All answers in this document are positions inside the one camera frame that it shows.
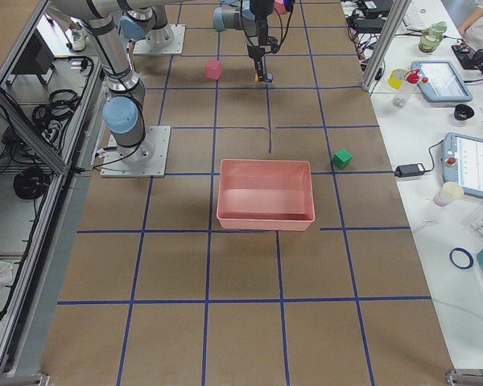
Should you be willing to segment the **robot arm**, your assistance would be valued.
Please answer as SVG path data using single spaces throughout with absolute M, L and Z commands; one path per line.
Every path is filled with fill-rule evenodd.
M 275 11 L 272 1 L 222 1 L 213 11 L 216 31 L 242 31 L 248 56 L 254 61 L 255 80 L 270 83 L 263 57 L 279 52 L 279 39 L 269 34 L 267 17 Z M 170 24 L 164 6 L 128 10 L 120 18 L 120 28 L 134 43 L 130 51 L 135 55 L 176 55 L 184 46 L 185 25 Z
M 142 113 L 145 86 L 129 63 L 113 13 L 123 11 L 121 28 L 134 40 L 159 31 L 170 32 L 160 1 L 55 1 L 69 17 L 82 21 L 106 75 L 111 99 L 104 104 L 103 121 L 113 135 L 119 159 L 142 162 L 152 158 L 154 145 L 147 137 Z

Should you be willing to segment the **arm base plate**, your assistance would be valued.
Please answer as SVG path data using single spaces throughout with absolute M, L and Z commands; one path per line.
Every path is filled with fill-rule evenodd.
M 151 30 L 144 39 L 136 42 L 134 55 L 181 55 L 185 31 L 186 26 L 183 24 L 167 24 L 161 29 Z
M 105 153 L 105 166 L 101 166 L 100 175 L 104 178 L 141 178 L 165 175 L 167 152 L 170 144 L 170 126 L 147 126 L 146 136 L 139 148 L 131 150 L 117 148 L 112 134 L 108 146 L 114 150 Z

